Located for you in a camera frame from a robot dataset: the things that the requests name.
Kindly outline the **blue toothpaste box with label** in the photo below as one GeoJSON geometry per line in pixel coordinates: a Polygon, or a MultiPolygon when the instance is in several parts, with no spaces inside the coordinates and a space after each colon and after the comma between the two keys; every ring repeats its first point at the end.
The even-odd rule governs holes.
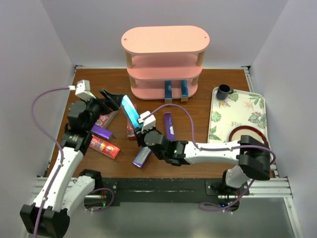
{"type": "Polygon", "coordinates": [[[138,121],[140,116],[127,95],[123,96],[121,106],[133,130],[141,129],[142,125],[138,121]]]}

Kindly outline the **purple toothpaste box with label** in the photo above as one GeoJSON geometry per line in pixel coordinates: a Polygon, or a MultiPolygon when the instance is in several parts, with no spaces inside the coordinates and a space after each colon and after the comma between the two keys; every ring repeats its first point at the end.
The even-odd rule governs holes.
{"type": "Polygon", "coordinates": [[[141,168],[150,156],[150,154],[151,150],[148,147],[143,147],[134,159],[133,165],[141,168]]]}

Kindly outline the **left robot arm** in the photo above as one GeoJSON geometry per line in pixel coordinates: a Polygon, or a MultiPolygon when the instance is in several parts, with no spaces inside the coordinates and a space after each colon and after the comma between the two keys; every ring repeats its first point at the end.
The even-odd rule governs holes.
{"type": "Polygon", "coordinates": [[[84,170],[75,185],[68,189],[72,175],[84,158],[92,140],[91,130],[101,115],[117,111],[122,94],[100,90],[98,98],[88,90],[78,87],[62,87],[62,91],[74,91],[79,100],[69,109],[68,125],[62,141],[58,142],[33,117],[34,124],[59,149],[56,162],[42,190],[30,205],[23,205],[20,217],[28,233],[33,237],[62,238],[65,236],[71,213],[84,201],[86,195],[104,191],[102,176],[98,171],[84,170]]]}

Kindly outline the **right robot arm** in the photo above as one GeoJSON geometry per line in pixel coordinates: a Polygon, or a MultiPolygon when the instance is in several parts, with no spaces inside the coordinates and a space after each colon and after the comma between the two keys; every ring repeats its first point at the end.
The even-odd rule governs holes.
{"type": "Polygon", "coordinates": [[[169,140],[155,127],[134,131],[139,146],[148,147],[159,159],[173,166],[197,163],[226,163],[233,168],[223,173],[218,186],[223,193],[233,194],[249,180],[270,179],[271,152],[268,146],[249,135],[239,140],[196,144],[193,141],[169,140]]]}

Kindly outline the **pink three-tier shelf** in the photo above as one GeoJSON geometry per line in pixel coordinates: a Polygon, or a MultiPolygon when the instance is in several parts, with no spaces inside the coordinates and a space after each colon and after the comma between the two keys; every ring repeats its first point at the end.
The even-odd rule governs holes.
{"type": "Polygon", "coordinates": [[[171,80],[172,100],[181,100],[180,81],[188,81],[189,98],[198,89],[209,34],[197,26],[144,26],[121,38],[132,94],[142,100],[164,100],[171,80]]]}

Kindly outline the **red toothpaste box middle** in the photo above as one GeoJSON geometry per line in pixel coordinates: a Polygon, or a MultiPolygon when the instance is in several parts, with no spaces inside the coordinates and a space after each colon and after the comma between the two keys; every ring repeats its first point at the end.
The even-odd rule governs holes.
{"type": "Polygon", "coordinates": [[[127,138],[129,140],[136,140],[136,136],[134,134],[134,129],[133,129],[132,124],[128,118],[127,118],[127,138]]]}

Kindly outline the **red toothpaste box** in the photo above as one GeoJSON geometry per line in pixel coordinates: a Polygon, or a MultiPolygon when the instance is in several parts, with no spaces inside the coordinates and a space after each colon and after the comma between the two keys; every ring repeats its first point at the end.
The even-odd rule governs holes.
{"type": "Polygon", "coordinates": [[[107,115],[100,115],[95,125],[103,127],[103,128],[107,128],[117,113],[118,111],[113,111],[107,115]]]}
{"type": "Polygon", "coordinates": [[[132,124],[128,118],[127,118],[127,138],[129,140],[136,140],[136,136],[134,134],[134,129],[133,129],[132,124]]]}
{"type": "Polygon", "coordinates": [[[90,142],[90,148],[113,160],[120,153],[120,148],[94,135],[90,142]]]}

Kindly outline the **red toothpaste box upper left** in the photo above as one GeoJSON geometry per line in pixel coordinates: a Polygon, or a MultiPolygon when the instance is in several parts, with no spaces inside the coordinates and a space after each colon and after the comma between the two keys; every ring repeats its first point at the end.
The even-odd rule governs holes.
{"type": "Polygon", "coordinates": [[[107,128],[117,113],[118,111],[113,111],[107,115],[100,115],[95,125],[103,127],[103,128],[107,128]]]}

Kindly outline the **red toothpaste box lower left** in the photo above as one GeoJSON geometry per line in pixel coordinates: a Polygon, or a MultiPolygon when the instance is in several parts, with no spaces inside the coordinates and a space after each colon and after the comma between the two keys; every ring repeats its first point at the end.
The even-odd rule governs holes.
{"type": "Polygon", "coordinates": [[[120,148],[94,135],[90,142],[90,148],[113,160],[120,153],[120,148]]]}

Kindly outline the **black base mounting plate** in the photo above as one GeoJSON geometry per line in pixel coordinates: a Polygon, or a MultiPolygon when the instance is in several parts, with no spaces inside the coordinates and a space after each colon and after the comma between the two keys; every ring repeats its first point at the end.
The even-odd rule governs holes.
{"type": "Polygon", "coordinates": [[[200,203],[226,202],[241,195],[239,191],[221,190],[220,178],[103,178],[103,185],[114,192],[113,206],[123,202],[200,203]]]}

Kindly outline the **dark blue mug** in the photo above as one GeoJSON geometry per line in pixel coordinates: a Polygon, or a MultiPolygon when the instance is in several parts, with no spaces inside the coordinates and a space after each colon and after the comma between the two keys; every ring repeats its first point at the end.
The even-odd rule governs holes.
{"type": "Polygon", "coordinates": [[[232,93],[233,93],[232,88],[230,88],[228,85],[221,84],[218,87],[216,97],[218,100],[223,101],[228,97],[228,95],[230,95],[232,93]]]}

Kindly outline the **red rimmed plate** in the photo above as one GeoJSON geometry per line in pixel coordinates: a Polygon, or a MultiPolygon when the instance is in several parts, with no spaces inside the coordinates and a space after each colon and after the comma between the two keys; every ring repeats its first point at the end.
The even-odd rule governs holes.
{"type": "Polygon", "coordinates": [[[269,148],[267,138],[258,129],[243,125],[233,129],[228,137],[228,141],[240,141],[241,145],[257,145],[269,148]]]}

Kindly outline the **floral serving tray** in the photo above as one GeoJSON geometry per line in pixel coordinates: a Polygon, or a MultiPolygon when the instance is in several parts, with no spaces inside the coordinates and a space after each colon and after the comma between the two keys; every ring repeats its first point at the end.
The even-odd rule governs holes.
{"type": "Polygon", "coordinates": [[[208,143],[229,142],[230,132],[243,125],[258,129],[267,138],[265,99],[262,95],[235,89],[220,101],[216,97],[217,90],[216,87],[212,91],[208,143]]]}

